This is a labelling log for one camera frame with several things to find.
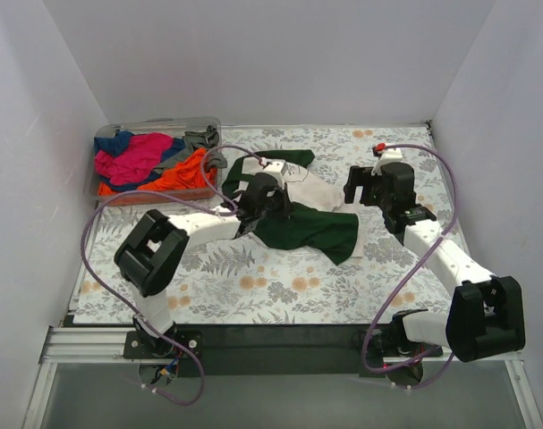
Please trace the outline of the white and green t-shirt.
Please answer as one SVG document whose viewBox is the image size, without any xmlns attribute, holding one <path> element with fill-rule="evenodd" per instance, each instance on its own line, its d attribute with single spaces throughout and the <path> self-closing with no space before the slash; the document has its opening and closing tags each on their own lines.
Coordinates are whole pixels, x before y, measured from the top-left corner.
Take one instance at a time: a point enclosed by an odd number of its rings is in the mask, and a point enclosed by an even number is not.
<svg viewBox="0 0 543 429">
<path fill-rule="evenodd" d="M 321 251 L 335 265 L 361 257 L 365 239 L 357 210 L 344 203 L 336 186 L 310 171 L 315 154 L 310 149 L 259 151 L 268 161 L 284 161 L 284 180 L 292 202 L 287 218 L 261 220 L 251 237 L 279 250 L 309 247 Z"/>
</svg>

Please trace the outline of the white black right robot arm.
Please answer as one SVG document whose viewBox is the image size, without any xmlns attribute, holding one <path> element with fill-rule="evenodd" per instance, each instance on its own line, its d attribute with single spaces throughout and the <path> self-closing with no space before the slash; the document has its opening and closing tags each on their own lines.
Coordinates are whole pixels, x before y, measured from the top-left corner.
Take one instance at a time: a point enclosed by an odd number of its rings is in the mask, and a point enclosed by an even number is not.
<svg viewBox="0 0 543 429">
<path fill-rule="evenodd" d="M 391 348 L 410 355 L 421 343 L 449 348 L 462 362 L 524 348 L 522 288 L 512 276 L 497 276 L 444 237 L 436 216 L 416 201 L 413 168 L 402 162 L 353 166 L 344 198 L 376 206 L 386 229 L 419 257 L 452 301 L 446 314 L 427 309 L 394 315 L 387 329 Z"/>
</svg>

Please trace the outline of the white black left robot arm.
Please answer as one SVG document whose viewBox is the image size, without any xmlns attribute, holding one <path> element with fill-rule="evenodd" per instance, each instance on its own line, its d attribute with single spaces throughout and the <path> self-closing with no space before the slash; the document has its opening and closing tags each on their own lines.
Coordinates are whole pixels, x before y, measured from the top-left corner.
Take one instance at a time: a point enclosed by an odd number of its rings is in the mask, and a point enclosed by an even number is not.
<svg viewBox="0 0 543 429">
<path fill-rule="evenodd" d="M 176 326 L 166 288 L 184 254 L 209 242 L 238 239 L 254 232 L 260 221 L 284 219 L 292 211 L 283 175 L 269 168 L 252 176 L 233 202 L 236 210 L 222 204 L 213 214 L 167 216 L 149 210 L 116 251 L 115 264 L 131 286 L 139 341 L 153 356 L 163 358 L 174 350 Z"/>
</svg>

